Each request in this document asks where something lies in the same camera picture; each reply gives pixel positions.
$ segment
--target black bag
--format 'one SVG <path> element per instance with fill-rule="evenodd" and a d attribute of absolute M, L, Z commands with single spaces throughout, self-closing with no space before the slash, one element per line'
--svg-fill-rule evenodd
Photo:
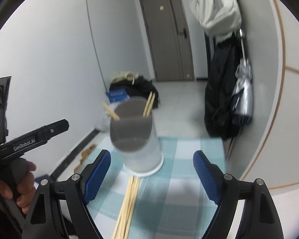
<path fill-rule="evenodd" d="M 111 83 L 110 91 L 117 89 L 125 89 L 127 94 L 130 97 L 140 96 L 147 99 L 150 95 L 150 92 L 155 93 L 155 99 L 153 103 L 153 108 L 156 109 L 158 107 L 158 91 L 152 84 L 152 81 L 148 81 L 144 79 L 143 76 L 139 76 L 137 79 L 133 81 L 122 80 L 116 83 Z"/>
<path fill-rule="evenodd" d="M 211 137 L 236 137 L 239 126 L 232 124 L 230 102 L 236 84 L 236 69 L 242 57 L 234 35 L 216 46 L 205 89 L 205 125 Z"/>

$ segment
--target door handle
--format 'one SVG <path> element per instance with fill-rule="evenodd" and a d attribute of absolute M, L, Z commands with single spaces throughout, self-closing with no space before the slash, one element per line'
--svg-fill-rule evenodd
<path fill-rule="evenodd" d="M 184 35 L 184 38 L 187 39 L 187 31 L 186 28 L 183 28 L 182 32 L 179 32 L 178 35 Z"/>

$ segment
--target doorway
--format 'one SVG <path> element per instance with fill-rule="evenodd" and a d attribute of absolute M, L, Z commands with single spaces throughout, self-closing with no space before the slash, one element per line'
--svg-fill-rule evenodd
<path fill-rule="evenodd" d="M 140 0 L 156 81 L 194 80 L 190 37 L 181 0 Z"/>

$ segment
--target container base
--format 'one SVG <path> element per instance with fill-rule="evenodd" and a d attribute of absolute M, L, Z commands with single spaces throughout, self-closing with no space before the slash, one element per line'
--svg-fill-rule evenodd
<path fill-rule="evenodd" d="M 125 166 L 125 164 L 123 166 L 124 166 L 125 170 L 128 173 L 130 173 L 131 175 L 134 175 L 134 176 L 139 177 L 139 178 L 144 178 L 144 177 L 148 177 L 148 176 L 151 176 L 151 175 L 157 173 L 161 169 L 161 167 L 163 166 L 163 163 L 164 163 L 164 156 L 162 154 L 162 159 L 161 159 L 159 165 L 155 169 L 153 169 L 149 172 L 134 172 L 130 168 L 127 168 Z"/>

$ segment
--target hand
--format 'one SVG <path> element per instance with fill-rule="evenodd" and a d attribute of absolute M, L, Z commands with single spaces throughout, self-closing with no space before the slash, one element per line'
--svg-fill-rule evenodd
<path fill-rule="evenodd" d="M 17 186 L 17 190 L 21 194 L 17 198 L 17 205 L 22 208 L 24 214 L 28 213 L 30 203 L 35 193 L 34 176 L 31 171 L 35 171 L 36 169 L 37 167 L 34 163 L 27 161 L 27 173 Z M 4 199 L 13 198 L 12 190 L 2 180 L 0 180 L 0 193 Z"/>

